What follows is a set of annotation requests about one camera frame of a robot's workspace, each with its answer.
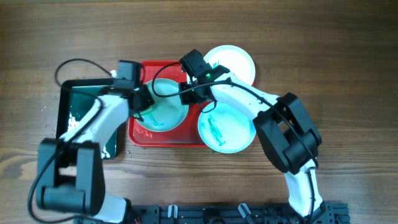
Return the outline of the pale green plate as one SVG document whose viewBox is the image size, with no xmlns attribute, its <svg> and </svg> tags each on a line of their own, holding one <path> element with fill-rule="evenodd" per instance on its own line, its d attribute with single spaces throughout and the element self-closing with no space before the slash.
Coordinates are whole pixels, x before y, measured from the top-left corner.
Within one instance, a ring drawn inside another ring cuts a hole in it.
<svg viewBox="0 0 398 224">
<path fill-rule="evenodd" d="M 146 86 L 149 88 L 154 104 L 141 114 L 144 120 L 138 123 L 143 128 L 154 132 L 166 132 L 179 126 L 186 118 L 189 106 L 183 105 L 179 96 L 161 98 L 154 95 L 152 81 L 148 81 Z"/>
<path fill-rule="evenodd" d="M 223 103 L 209 103 L 198 117 L 198 133 L 212 150 L 234 154 L 247 148 L 256 136 L 252 121 Z"/>
</svg>

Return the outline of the white plate with stain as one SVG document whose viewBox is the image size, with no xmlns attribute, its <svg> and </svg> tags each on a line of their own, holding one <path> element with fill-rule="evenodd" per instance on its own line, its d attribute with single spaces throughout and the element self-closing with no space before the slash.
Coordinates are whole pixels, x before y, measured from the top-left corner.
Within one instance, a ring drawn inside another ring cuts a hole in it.
<svg viewBox="0 0 398 224">
<path fill-rule="evenodd" d="M 242 48 L 234 45 L 221 45 L 211 49 L 205 56 L 205 62 L 213 68 L 222 65 L 234 73 L 242 82 L 253 85 L 256 77 L 254 60 Z"/>
</svg>

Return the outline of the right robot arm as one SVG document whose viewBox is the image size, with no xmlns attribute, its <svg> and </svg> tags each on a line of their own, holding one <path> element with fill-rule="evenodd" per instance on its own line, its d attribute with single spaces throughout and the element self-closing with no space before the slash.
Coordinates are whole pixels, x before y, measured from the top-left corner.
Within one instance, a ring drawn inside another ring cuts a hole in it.
<svg viewBox="0 0 398 224">
<path fill-rule="evenodd" d="M 298 97 L 293 93 L 277 96 L 258 90 L 222 65 L 184 65 L 182 71 L 190 77 L 189 84 L 180 91 L 182 98 L 212 99 L 252 120 L 264 154 L 284 173 L 290 206 L 311 221 L 323 202 L 315 177 L 322 138 Z"/>
</svg>

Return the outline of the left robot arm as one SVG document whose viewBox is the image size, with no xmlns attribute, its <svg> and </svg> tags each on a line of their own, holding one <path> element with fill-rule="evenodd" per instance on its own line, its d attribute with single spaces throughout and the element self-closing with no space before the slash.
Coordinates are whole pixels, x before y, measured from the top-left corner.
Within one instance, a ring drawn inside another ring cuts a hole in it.
<svg viewBox="0 0 398 224">
<path fill-rule="evenodd" d="M 28 209 L 71 213 L 71 219 L 95 223 L 123 223 L 128 202 L 106 192 L 101 151 L 129 117 L 154 104 L 149 88 L 129 80 L 115 80 L 99 95 L 90 95 L 92 108 L 73 130 L 39 145 L 38 172 L 29 192 Z"/>
</svg>

